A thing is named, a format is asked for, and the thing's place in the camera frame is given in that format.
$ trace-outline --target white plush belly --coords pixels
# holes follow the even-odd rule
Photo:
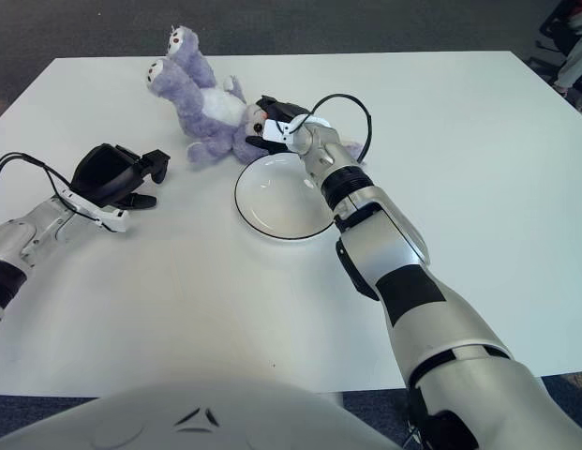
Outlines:
[[[239,98],[215,87],[202,89],[203,114],[219,120],[226,125],[238,127],[241,125],[246,104]]]

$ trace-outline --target robot forearm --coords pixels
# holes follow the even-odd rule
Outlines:
[[[422,364],[457,347],[482,346],[509,357],[474,309],[429,273],[422,236],[338,144],[336,132],[319,125],[304,129],[309,139],[295,138],[292,149],[301,154],[305,148],[306,170],[334,211],[341,231],[336,253],[353,284],[384,304],[405,383],[421,374]]]
[[[67,240],[62,230],[71,228],[73,215],[53,196],[26,216],[0,225],[0,320],[33,268]]]
[[[582,429],[476,311],[429,273],[383,210],[344,231],[337,250],[384,305],[425,448],[582,449]]]

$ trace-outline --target plush toy face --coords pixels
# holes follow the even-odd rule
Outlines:
[[[252,103],[246,107],[246,118],[245,134],[247,136],[261,136],[268,114],[255,103]]]
[[[168,41],[168,56],[177,53],[183,46],[188,53],[195,53],[199,49],[199,40],[191,30],[184,26],[179,26],[170,34]]]

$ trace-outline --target purple plush toy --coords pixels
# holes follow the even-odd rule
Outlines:
[[[216,87],[214,71],[190,29],[180,26],[172,31],[168,54],[149,68],[147,86],[173,103],[185,134],[201,138],[188,147],[191,161],[213,162],[231,150],[243,163],[267,155],[245,141],[258,135],[256,129],[262,129],[267,114],[256,104],[246,105],[235,77],[228,77],[223,89]]]

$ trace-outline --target black band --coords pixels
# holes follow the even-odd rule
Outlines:
[[[434,356],[429,357],[426,359],[422,364],[416,367],[410,375],[410,382],[408,383],[409,389],[414,389],[415,385],[433,368],[437,368],[438,366],[442,366],[443,364],[448,363],[449,361],[455,361],[457,358],[453,353],[453,350],[445,350],[444,352],[440,352],[435,354]]]
[[[439,287],[417,264],[406,265],[386,274],[376,283],[391,324],[407,311],[426,303],[444,302]]]
[[[374,186],[374,183],[361,167],[347,166],[328,175],[321,185],[321,193],[330,209],[335,209],[345,197],[368,186]]]
[[[347,253],[347,250],[343,245],[343,241],[340,239],[336,241],[336,255],[338,255],[340,263],[343,264],[343,267],[353,282],[353,286],[355,286],[357,292],[371,298],[372,300],[379,301],[379,298],[374,290],[369,287],[367,282],[364,280],[364,277],[362,277],[362,274],[359,273],[359,270],[357,270],[357,267],[355,267],[355,264],[353,264],[349,253]]]
[[[5,309],[21,286],[26,281],[26,275],[18,267],[0,260],[0,307]]]

